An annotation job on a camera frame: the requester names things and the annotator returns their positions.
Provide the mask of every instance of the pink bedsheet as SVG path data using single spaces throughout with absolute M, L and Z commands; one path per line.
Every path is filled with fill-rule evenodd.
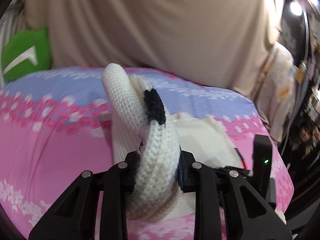
M 8 90 L 0 92 L 0 204 L 28 238 L 33 226 L 82 171 L 97 173 L 113 165 L 110 122 L 97 122 L 97 116 L 109 111 L 109 105 L 98 99 L 82 106 L 69 95 L 57 100 L 44 96 L 33 102 L 20 92 L 10 95 Z M 23 112 L 24 117 L 13 110 Z M 57 122 L 48 111 L 60 111 L 61 120 L 74 122 Z M 259 116 L 250 113 L 234 120 L 216 119 L 223 122 L 251 168 L 254 134 L 268 135 Z M 271 175 L 276 179 L 277 209 L 284 212 L 293 186 L 275 146 Z M 158 224 L 128 222 L 130 240 L 193 239 L 193 229 L 194 215 Z

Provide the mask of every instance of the beige curtain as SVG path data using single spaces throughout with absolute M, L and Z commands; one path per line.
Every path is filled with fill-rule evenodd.
M 25 0 L 49 27 L 54 67 L 150 66 L 248 96 L 278 37 L 284 0 Z

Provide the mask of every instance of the knitted garment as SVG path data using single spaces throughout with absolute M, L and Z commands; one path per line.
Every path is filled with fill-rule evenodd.
M 158 93 L 139 76 L 127 76 L 117 64 L 109 64 L 102 75 L 104 90 L 113 106 L 118 130 L 129 130 L 128 144 L 142 141 L 136 184 L 127 199 L 129 219 L 158 221 L 174 205 L 178 193 L 177 168 L 180 145 L 172 118 Z M 123 138 L 114 151 L 130 152 Z

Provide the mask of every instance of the green cushion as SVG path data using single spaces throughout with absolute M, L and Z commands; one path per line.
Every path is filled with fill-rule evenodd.
M 46 28 L 19 32 L 4 47 L 2 70 L 7 81 L 50 69 L 50 66 L 51 52 Z

